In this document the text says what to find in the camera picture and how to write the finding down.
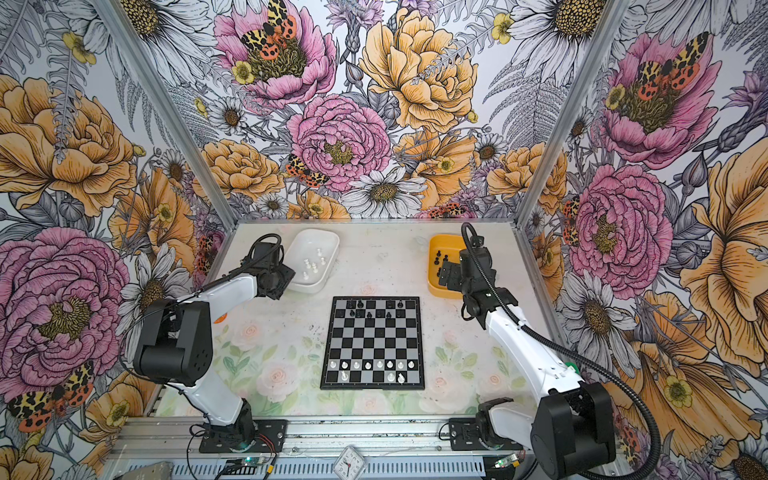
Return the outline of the white plastic tray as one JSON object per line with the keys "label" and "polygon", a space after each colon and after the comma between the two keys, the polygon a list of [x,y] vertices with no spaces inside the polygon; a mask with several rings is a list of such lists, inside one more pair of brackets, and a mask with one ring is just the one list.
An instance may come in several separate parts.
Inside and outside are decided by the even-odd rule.
{"label": "white plastic tray", "polygon": [[284,257],[284,264],[295,272],[288,289],[305,294],[321,291],[338,256],[340,237],[338,234],[320,229],[300,231]]}

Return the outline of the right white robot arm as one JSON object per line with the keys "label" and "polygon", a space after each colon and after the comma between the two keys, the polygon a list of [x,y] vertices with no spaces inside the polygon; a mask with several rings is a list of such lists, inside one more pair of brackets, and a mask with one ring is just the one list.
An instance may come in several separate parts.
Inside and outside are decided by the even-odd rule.
{"label": "right white robot arm", "polygon": [[484,239],[468,222],[463,249],[440,270],[440,284],[462,295],[461,316],[477,321],[513,359],[536,402],[534,411],[510,397],[480,404],[473,439],[488,449],[517,444],[531,451],[552,479],[586,476],[616,458],[610,397],[590,387],[556,354],[556,343],[539,338],[514,295],[496,285]]}

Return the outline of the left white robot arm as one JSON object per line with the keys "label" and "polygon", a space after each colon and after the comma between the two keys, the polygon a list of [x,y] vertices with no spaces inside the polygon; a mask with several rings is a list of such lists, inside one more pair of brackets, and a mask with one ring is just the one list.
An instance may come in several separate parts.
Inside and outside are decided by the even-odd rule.
{"label": "left white robot arm", "polygon": [[202,414],[202,452],[281,450],[280,435],[260,429],[248,401],[215,372],[213,323],[255,298],[280,299],[294,276],[281,236],[264,234],[237,268],[186,298],[156,301],[141,316],[132,367]]}

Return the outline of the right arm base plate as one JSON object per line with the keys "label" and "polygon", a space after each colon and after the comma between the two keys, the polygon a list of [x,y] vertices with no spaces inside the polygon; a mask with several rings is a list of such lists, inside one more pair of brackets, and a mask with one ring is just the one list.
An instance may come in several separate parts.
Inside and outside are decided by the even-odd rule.
{"label": "right arm base plate", "polygon": [[498,436],[485,417],[451,418],[448,435],[452,451],[512,451],[522,445]]}

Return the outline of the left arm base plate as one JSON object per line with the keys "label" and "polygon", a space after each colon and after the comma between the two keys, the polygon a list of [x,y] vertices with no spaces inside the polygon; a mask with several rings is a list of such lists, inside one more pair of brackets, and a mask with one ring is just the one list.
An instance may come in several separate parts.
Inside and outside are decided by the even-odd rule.
{"label": "left arm base plate", "polygon": [[198,450],[204,454],[280,453],[288,421],[254,420],[253,428],[241,433],[235,426],[210,426],[205,429]]}

